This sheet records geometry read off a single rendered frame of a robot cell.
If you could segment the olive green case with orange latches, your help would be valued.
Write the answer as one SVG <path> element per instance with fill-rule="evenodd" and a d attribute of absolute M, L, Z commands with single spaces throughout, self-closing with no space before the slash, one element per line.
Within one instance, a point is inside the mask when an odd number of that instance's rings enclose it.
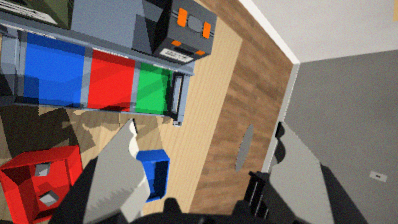
<path fill-rule="evenodd" d="M 71 30 L 74 0 L 0 0 L 0 10 Z"/>

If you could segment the blue bin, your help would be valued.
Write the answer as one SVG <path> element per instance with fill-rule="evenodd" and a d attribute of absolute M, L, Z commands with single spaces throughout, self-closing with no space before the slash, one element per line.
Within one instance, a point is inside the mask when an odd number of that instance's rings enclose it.
<path fill-rule="evenodd" d="M 143 163 L 150 188 L 150 196 L 145 203 L 161 200 L 166 195 L 170 158 L 164 149 L 158 149 L 139 151 L 136 159 Z"/>

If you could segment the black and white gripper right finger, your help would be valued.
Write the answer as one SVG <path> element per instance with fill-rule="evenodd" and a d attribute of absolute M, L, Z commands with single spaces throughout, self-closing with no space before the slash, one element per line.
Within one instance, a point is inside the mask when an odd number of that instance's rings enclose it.
<path fill-rule="evenodd" d="M 329 167 L 283 121 L 262 199 L 277 224 L 368 224 Z"/>

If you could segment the grey metal shelf rack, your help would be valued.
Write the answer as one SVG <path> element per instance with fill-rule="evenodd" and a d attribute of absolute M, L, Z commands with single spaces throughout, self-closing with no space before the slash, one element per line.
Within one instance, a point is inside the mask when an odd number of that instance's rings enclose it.
<path fill-rule="evenodd" d="M 0 10 L 0 106 L 162 116 L 182 126 L 195 61 L 152 55 L 167 1 L 74 0 L 71 30 Z"/>

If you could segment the dark grey case with orange latches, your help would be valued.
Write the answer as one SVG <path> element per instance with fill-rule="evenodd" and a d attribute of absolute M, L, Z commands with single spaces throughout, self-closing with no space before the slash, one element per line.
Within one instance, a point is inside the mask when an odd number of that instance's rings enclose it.
<path fill-rule="evenodd" d="M 182 65 L 211 55 L 217 15 L 194 0 L 168 0 L 156 24 L 152 55 Z"/>

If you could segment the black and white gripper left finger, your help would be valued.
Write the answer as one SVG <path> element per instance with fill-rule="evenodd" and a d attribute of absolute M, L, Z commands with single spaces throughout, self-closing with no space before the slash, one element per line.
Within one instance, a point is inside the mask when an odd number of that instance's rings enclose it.
<path fill-rule="evenodd" d="M 142 162 L 135 159 L 136 134 L 130 118 L 88 162 L 48 224 L 129 224 L 144 216 L 150 188 Z"/>

